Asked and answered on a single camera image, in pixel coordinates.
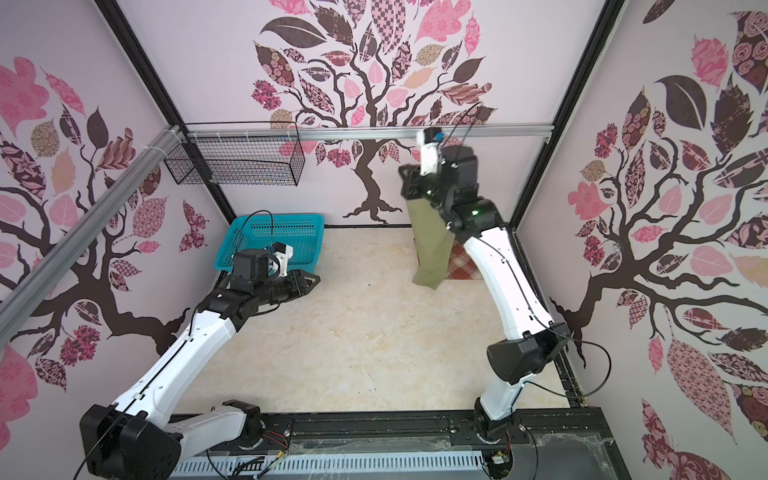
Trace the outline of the olive green skirt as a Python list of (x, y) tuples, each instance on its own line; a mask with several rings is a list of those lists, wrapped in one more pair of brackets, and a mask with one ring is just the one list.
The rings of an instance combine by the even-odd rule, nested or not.
[(407, 200), (406, 206), (418, 260), (413, 283), (436, 290), (448, 274), (455, 236), (428, 200)]

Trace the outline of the red plaid skirt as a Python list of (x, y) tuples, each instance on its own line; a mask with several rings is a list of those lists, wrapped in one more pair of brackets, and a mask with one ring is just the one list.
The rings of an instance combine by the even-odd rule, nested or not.
[(436, 289), (444, 280), (481, 280), (482, 275), (464, 247), (451, 235), (427, 243), (414, 239), (417, 270), (412, 282)]

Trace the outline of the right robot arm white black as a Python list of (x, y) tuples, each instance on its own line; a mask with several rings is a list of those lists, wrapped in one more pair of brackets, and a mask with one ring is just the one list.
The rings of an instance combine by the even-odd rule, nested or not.
[(536, 296), (495, 204), (479, 194), (477, 172), (471, 148), (436, 142), (421, 147), (419, 165), (398, 170), (402, 196), (424, 199), (439, 214), (477, 266), (500, 314), (505, 338), (486, 349), (494, 375), (475, 406), (479, 435), (492, 442), (512, 425), (524, 388), (562, 351), (571, 333), (566, 324), (553, 323)]

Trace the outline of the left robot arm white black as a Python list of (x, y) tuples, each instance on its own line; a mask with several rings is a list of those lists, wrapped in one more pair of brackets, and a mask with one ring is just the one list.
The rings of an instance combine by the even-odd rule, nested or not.
[(258, 316), (305, 297), (318, 275), (292, 270), (292, 247), (275, 243), (235, 254), (234, 265), (195, 307), (187, 329), (128, 390), (93, 405), (79, 423), (80, 467), (103, 479), (167, 479), (177, 465), (226, 442), (260, 443), (259, 407), (229, 400), (174, 422), (183, 395), (215, 354)]

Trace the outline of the teal plastic basket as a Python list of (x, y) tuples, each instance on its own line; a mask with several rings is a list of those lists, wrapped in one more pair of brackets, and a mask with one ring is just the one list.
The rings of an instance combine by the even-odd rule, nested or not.
[(238, 217), (227, 230), (217, 252), (214, 268), (231, 272), (237, 252), (283, 243), (293, 248), (288, 270), (313, 273), (322, 250), (324, 228), (324, 218), (319, 214), (256, 214)]

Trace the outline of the aluminium rail back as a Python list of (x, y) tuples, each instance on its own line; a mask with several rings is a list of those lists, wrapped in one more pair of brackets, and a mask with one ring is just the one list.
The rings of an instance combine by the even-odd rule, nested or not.
[[(276, 138), (289, 141), (337, 141), (337, 140), (378, 140), (378, 139), (415, 139), (422, 130), (420, 126), (400, 127), (334, 127), (334, 128), (281, 128), (272, 129), (266, 124), (264, 129), (224, 129), (224, 124), (204, 124), (204, 129), (192, 129), (187, 126), (187, 137), (199, 141), (211, 138), (223, 141), (230, 138), (246, 140)], [(511, 123), (441, 126), (448, 135), (463, 137), (550, 137), (554, 126), (542, 123)]]

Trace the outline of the aluminium rail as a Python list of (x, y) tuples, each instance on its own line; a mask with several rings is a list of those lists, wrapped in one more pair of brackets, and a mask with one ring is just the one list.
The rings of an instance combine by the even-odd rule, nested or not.
[[(281, 128), (272, 129), (266, 124), (264, 129), (224, 129), (224, 124), (204, 124), (204, 129), (192, 129), (187, 126), (187, 137), (199, 141), (211, 138), (223, 141), (230, 138), (246, 140), (276, 138), (289, 141), (337, 141), (337, 140), (378, 140), (378, 139), (415, 139), (422, 130), (420, 126), (400, 127), (334, 127), (334, 128)], [(554, 126), (542, 123), (511, 123), (441, 126), (448, 135), (463, 137), (550, 137)]]
[(78, 223), (52, 248), (38, 267), (31, 270), (1, 305), (1, 344), (11, 337), (32, 316), (35, 309), (55, 288), (76, 263), (79, 256), (107, 226), (133, 191), (163, 160), (181, 144), (183, 134), (176, 125), (169, 125), (141, 151), (115, 184), (96, 201)]

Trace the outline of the aluminium rail left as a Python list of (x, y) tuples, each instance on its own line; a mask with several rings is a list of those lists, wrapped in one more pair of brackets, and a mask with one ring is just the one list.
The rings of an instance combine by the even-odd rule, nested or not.
[(96, 201), (78, 223), (52, 248), (38, 267), (31, 270), (1, 305), (1, 344), (11, 337), (32, 316), (35, 309), (55, 288), (76, 263), (79, 256), (107, 226), (133, 191), (163, 160), (181, 144), (183, 134), (176, 125), (169, 125), (141, 151), (115, 184)]

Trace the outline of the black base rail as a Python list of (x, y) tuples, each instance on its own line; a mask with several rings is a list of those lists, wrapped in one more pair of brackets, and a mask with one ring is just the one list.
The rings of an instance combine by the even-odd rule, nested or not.
[[(260, 443), (238, 439), (203, 454), (275, 455), (472, 451), (483, 479), (626, 479), (629, 470), (597, 408), (521, 409), (492, 442), (478, 432), (474, 410), (264, 413)], [(353, 478), (478, 478), (477, 473), (374, 474)]]

